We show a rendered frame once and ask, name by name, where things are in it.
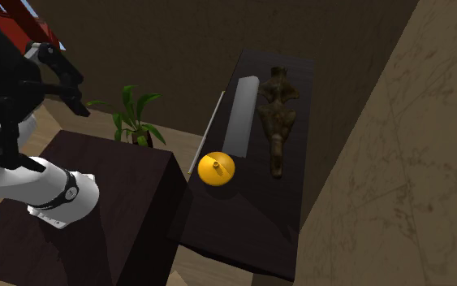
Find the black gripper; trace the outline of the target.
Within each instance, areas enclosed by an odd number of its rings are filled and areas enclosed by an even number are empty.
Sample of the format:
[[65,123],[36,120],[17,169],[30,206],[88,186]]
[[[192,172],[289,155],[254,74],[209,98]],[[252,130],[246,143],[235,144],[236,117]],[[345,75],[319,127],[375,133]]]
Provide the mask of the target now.
[[[79,90],[84,81],[82,74],[50,43],[39,44],[37,57],[59,79],[58,84],[43,84],[44,92],[58,95],[74,114],[89,117]],[[37,127],[35,119],[26,118],[43,101],[41,93],[24,87],[26,80],[40,82],[40,70],[0,30],[0,169],[24,167],[42,173],[45,166],[19,151]]]

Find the green potted plant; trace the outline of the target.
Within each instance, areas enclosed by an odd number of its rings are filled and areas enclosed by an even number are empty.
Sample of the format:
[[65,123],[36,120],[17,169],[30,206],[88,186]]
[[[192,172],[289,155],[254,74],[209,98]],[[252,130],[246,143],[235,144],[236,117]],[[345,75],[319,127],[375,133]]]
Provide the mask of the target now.
[[154,135],[162,144],[166,144],[163,135],[150,123],[142,123],[141,115],[144,107],[153,100],[160,98],[160,93],[146,93],[141,95],[136,102],[133,101],[133,89],[135,85],[125,85],[122,90],[123,111],[117,111],[108,102],[100,100],[93,100],[87,103],[88,106],[92,105],[106,105],[112,110],[112,120],[116,131],[114,139],[116,141],[122,140],[122,135],[128,143],[137,144],[140,146],[152,147],[152,138]]

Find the thin white stick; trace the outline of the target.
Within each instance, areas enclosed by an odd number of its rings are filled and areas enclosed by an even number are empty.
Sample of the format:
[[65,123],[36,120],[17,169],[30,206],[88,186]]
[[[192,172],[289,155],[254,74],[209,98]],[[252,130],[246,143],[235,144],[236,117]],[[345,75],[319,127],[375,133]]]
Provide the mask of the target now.
[[198,146],[198,148],[196,150],[195,156],[194,156],[194,158],[192,160],[192,164],[188,169],[188,174],[189,175],[191,175],[193,173],[194,167],[195,167],[196,162],[197,162],[197,160],[198,160],[198,158],[200,156],[200,152],[201,152],[201,150],[203,148],[203,145],[204,145],[205,140],[206,140],[206,138],[208,136],[209,130],[210,130],[211,126],[212,126],[213,120],[214,120],[214,118],[215,118],[215,116],[217,114],[218,108],[219,108],[219,106],[220,106],[220,104],[222,102],[222,99],[223,99],[223,96],[224,96],[225,92],[226,91],[222,91],[221,92],[220,97],[218,99],[218,102],[217,102],[217,104],[216,104],[216,106],[215,106],[215,108],[213,110],[213,113],[212,113],[210,119],[209,119],[209,123],[208,123],[208,125],[207,125],[207,127],[205,129],[204,135],[203,135],[203,137],[202,137],[202,139],[200,141],[200,144],[199,144],[199,146]]

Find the yellow round knobbed object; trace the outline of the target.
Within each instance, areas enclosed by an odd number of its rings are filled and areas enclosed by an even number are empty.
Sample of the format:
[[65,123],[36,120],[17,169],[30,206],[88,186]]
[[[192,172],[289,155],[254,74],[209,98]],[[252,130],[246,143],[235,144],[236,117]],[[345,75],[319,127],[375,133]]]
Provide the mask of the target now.
[[206,154],[198,163],[197,172],[200,179],[211,186],[222,186],[235,174],[235,162],[223,152]]

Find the grey rectangular box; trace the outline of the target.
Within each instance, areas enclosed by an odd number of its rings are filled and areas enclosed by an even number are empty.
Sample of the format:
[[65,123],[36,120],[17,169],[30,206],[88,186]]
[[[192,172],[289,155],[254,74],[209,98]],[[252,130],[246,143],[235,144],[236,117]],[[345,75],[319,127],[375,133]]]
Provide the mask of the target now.
[[259,84],[257,76],[238,80],[222,147],[226,154],[241,158],[247,156]]

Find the dark wooden table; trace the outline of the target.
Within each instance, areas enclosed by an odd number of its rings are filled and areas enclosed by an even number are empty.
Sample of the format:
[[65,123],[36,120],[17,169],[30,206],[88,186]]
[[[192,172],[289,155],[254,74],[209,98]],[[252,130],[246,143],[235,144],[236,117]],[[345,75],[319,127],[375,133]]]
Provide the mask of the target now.
[[238,79],[270,78],[272,67],[287,69],[300,96],[287,102],[297,117],[284,143],[283,175],[270,174],[269,142],[261,120],[252,121],[246,157],[236,157],[235,175],[223,186],[205,184],[197,173],[188,181],[168,239],[207,258],[283,280],[295,278],[300,212],[313,89],[314,62],[245,49],[202,146],[201,154],[222,149]]

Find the brown figure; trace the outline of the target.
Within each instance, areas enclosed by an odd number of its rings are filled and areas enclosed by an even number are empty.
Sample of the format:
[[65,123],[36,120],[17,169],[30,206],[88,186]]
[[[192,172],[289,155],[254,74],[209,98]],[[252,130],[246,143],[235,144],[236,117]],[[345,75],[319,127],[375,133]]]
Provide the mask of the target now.
[[259,85],[257,94],[268,102],[257,107],[257,114],[269,141],[270,174],[275,179],[280,179],[284,144],[296,119],[296,111],[286,107],[285,103],[298,99],[300,92],[289,83],[285,67],[272,67],[270,79]]

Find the red metal frame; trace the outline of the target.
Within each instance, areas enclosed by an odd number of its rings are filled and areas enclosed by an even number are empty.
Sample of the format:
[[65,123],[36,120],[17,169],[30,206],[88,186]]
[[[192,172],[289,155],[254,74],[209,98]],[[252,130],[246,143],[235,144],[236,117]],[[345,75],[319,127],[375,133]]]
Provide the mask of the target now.
[[0,0],[0,29],[24,54],[30,41],[49,42],[62,49],[48,24],[35,16],[27,0]]

